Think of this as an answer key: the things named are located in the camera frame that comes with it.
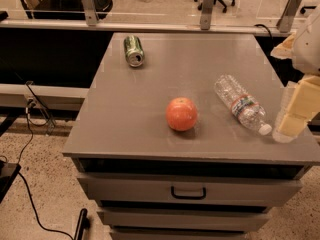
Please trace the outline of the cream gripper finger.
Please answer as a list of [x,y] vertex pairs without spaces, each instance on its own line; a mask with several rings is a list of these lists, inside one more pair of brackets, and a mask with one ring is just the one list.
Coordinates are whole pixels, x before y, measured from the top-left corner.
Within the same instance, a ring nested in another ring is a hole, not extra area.
[[277,59],[291,59],[295,34],[288,36],[282,43],[278,44],[271,51],[271,56]]
[[297,83],[289,81],[285,87],[277,132],[297,137],[320,112],[320,77],[305,75]]

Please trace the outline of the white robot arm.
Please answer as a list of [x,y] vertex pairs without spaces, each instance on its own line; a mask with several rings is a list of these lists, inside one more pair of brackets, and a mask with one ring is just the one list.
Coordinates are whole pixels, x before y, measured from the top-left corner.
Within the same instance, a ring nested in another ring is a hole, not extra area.
[[289,143],[320,112],[320,5],[271,51],[271,56],[291,59],[293,68],[304,74],[297,83],[288,82],[285,87],[272,133],[277,142]]

